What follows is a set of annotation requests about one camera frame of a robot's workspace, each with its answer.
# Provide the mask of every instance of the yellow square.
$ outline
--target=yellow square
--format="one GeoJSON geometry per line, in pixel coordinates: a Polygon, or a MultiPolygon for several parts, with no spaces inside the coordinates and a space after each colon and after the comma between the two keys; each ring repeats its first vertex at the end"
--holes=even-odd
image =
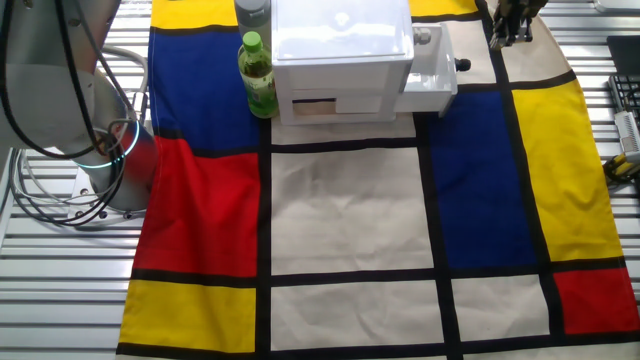
{"type": "Polygon", "coordinates": [[[132,280],[120,342],[255,351],[255,289],[132,280]]]}
{"type": "Polygon", "coordinates": [[[513,99],[551,261],[622,256],[578,81],[513,99]]]}
{"type": "Polygon", "coordinates": [[[238,26],[233,0],[153,0],[153,27],[196,29],[210,25],[238,26]]]}
{"type": "Polygon", "coordinates": [[[463,15],[478,11],[474,0],[409,0],[411,16],[463,15]]]}

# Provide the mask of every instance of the bottle label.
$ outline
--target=bottle label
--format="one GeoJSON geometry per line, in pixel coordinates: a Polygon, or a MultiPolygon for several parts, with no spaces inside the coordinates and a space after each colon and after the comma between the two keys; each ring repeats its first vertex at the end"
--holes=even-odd
{"type": "Polygon", "coordinates": [[[241,75],[244,81],[244,87],[247,90],[250,105],[269,108],[273,106],[274,102],[277,104],[276,84],[273,79],[273,72],[261,78],[249,77],[244,74],[241,75]]]}

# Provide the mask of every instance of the white square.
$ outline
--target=white square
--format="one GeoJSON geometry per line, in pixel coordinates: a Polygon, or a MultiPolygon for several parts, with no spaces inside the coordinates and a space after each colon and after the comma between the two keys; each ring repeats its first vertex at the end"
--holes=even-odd
{"type": "MultiPolygon", "coordinates": [[[[326,103],[335,111],[335,102],[326,103]]],[[[395,121],[364,124],[324,124],[287,126],[280,121],[271,123],[271,142],[274,145],[311,144],[333,141],[415,138],[413,115],[398,113],[395,121]]]]}
{"type": "Polygon", "coordinates": [[[272,156],[272,274],[433,267],[418,152],[272,156]]]}
{"type": "Polygon", "coordinates": [[[533,19],[531,31],[532,42],[502,49],[509,82],[541,81],[569,72],[571,66],[539,17],[533,19]]]}
{"type": "Polygon", "coordinates": [[[537,275],[454,279],[452,285],[462,341],[549,334],[537,275]]]}
{"type": "Polygon", "coordinates": [[[471,69],[458,72],[458,85],[495,84],[496,75],[482,21],[446,21],[456,59],[471,60],[471,69]]]}
{"type": "Polygon", "coordinates": [[[435,281],[271,289],[271,349],[442,343],[435,281]]]}

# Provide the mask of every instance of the white box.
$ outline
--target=white box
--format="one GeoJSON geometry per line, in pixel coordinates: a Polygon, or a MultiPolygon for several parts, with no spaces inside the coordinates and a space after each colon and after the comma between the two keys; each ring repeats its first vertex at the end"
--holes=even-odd
{"type": "Polygon", "coordinates": [[[395,118],[414,57],[407,0],[273,0],[272,43],[283,124],[395,118]],[[362,97],[376,104],[336,111],[337,99],[362,97]],[[302,114],[294,101],[335,104],[302,114]]]}

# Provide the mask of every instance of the black stripe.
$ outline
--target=black stripe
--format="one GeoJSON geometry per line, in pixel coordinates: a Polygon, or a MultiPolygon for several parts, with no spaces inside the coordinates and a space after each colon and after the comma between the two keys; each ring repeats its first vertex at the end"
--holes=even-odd
{"type": "Polygon", "coordinates": [[[193,153],[193,155],[197,157],[217,159],[225,156],[256,153],[258,152],[258,146],[245,146],[245,147],[225,149],[225,150],[191,149],[191,152],[193,153]]]}
{"type": "Polygon", "coordinates": [[[204,275],[196,273],[182,273],[150,269],[133,269],[133,271],[131,271],[131,280],[162,281],[205,286],[224,286],[239,289],[256,287],[256,279],[253,277],[241,278],[225,275],[204,275]]]}
{"type": "MultiPolygon", "coordinates": [[[[487,44],[489,44],[493,35],[493,20],[485,0],[476,0],[476,5],[483,15],[482,25],[487,44]]],[[[536,207],[536,200],[533,194],[533,187],[531,185],[531,175],[529,174],[527,153],[522,141],[518,114],[513,101],[513,94],[511,93],[507,68],[500,51],[489,50],[489,55],[496,74],[496,82],[500,89],[507,133],[509,134],[511,149],[513,151],[513,161],[518,173],[518,178],[520,179],[520,193],[524,205],[525,217],[527,219],[533,249],[540,268],[540,286],[542,287],[542,292],[547,302],[547,308],[549,309],[549,331],[552,337],[561,341],[564,338],[562,303],[560,301],[558,286],[556,285],[553,279],[553,273],[551,272],[549,250],[547,249],[547,242],[545,240],[544,233],[542,232],[540,217],[538,216],[538,208],[536,207]]]]}
{"type": "Polygon", "coordinates": [[[460,15],[412,16],[411,21],[413,23],[436,23],[442,21],[476,21],[481,18],[480,12],[476,11],[460,15]]]}
{"type": "Polygon", "coordinates": [[[565,339],[558,339],[551,335],[527,336],[508,339],[492,339],[468,341],[462,343],[465,354],[481,354],[526,349],[541,349],[561,346],[583,346],[598,344],[619,344],[640,340],[640,332],[600,333],[566,335],[565,339]]]}
{"type": "Polygon", "coordinates": [[[272,360],[397,359],[445,354],[444,344],[354,346],[273,351],[272,360]]]}
{"type": "Polygon", "coordinates": [[[330,141],[313,144],[271,145],[271,151],[278,154],[308,154],[331,151],[355,151],[370,148],[410,148],[416,147],[416,138],[364,139],[347,141],[330,141]]]}
{"type": "Polygon", "coordinates": [[[446,354],[448,360],[462,360],[458,316],[456,315],[456,307],[453,302],[451,271],[447,261],[447,251],[444,244],[444,237],[442,235],[442,224],[440,222],[438,194],[435,180],[433,178],[433,164],[431,162],[431,150],[429,148],[428,121],[438,121],[438,114],[413,114],[413,122],[416,127],[416,137],[418,139],[420,177],[422,179],[422,191],[424,194],[424,202],[427,212],[427,223],[429,224],[429,238],[431,241],[431,253],[435,269],[438,305],[440,306],[440,317],[442,333],[446,346],[446,354]]]}
{"type": "Polygon", "coordinates": [[[451,277],[454,279],[508,277],[538,275],[538,272],[538,265],[519,265],[488,268],[451,269],[451,277]]]}
{"type": "Polygon", "coordinates": [[[184,35],[197,35],[209,32],[221,32],[221,33],[238,33],[238,37],[240,37],[240,32],[237,26],[224,26],[224,25],[209,25],[194,29],[161,29],[152,26],[150,29],[152,34],[160,34],[166,36],[184,36],[184,35]]]}
{"type": "MultiPolygon", "coordinates": [[[[558,75],[551,79],[540,81],[519,81],[509,84],[511,90],[535,90],[535,89],[548,89],[560,85],[570,83],[577,79],[576,73],[573,70],[566,72],[562,75],[558,75]]],[[[458,85],[458,92],[460,93],[473,93],[473,92],[488,92],[498,91],[498,84],[461,84],[458,85]]]]}
{"type": "Polygon", "coordinates": [[[182,132],[182,130],[178,130],[178,129],[167,129],[163,127],[154,126],[153,133],[155,135],[160,136],[161,138],[169,139],[169,140],[184,139],[184,133],[182,132]]]}
{"type": "Polygon", "coordinates": [[[434,275],[433,269],[365,270],[323,274],[278,275],[271,278],[271,285],[278,287],[356,282],[419,281],[433,280],[435,278],[434,275]]]}
{"type": "Polygon", "coordinates": [[[258,205],[258,285],[256,288],[256,354],[271,351],[271,121],[260,121],[260,203],[258,205]]]}
{"type": "Polygon", "coordinates": [[[565,271],[621,269],[624,267],[626,267],[624,256],[607,259],[557,261],[551,263],[551,271],[554,273],[565,271]]]}
{"type": "Polygon", "coordinates": [[[459,93],[498,91],[498,84],[462,84],[458,85],[459,93]]]}
{"type": "Polygon", "coordinates": [[[551,79],[540,81],[517,81],[511,83],[512,90],[535,90],[535,89],[548,89],[560,85],[564,85],[577,79],[576,73],[570,70],[562,75],[552,77],[551,79]]]}
{"type": "MultiPolygon", "coordinates": [[[[158,135],[163,139],[187,140],[182,130],[178,130],[178,129],[154,127],[153,132],[154,134],[158,135]]],[[[225,157],[225,156],[255,153],[255,152],[258,152],[258,146],[243,146],[243,147],[237,147],[233,149],[224,149],[224,150],[194,149],[193,147],[191,147],[191,152],[193,153],[193,155],[197,157],[206,157],[206,158],[216,159],[216,158],[225,157]]]]}
{"type": "Polygon", "coordinates": [[[254,353],[223,353],[213,350],[196,350],[169,346],[139,345],[119,343],[116,349],[118,355],[154,357],[181,360],[253,360],[258,359],[254,353]]]}
{"type": "Polygon", "coordinates": [[[298,99],[293,100],[294,104],[313,104],[317,102],[336,102],[336,98],[332,99],[298,99]]]}

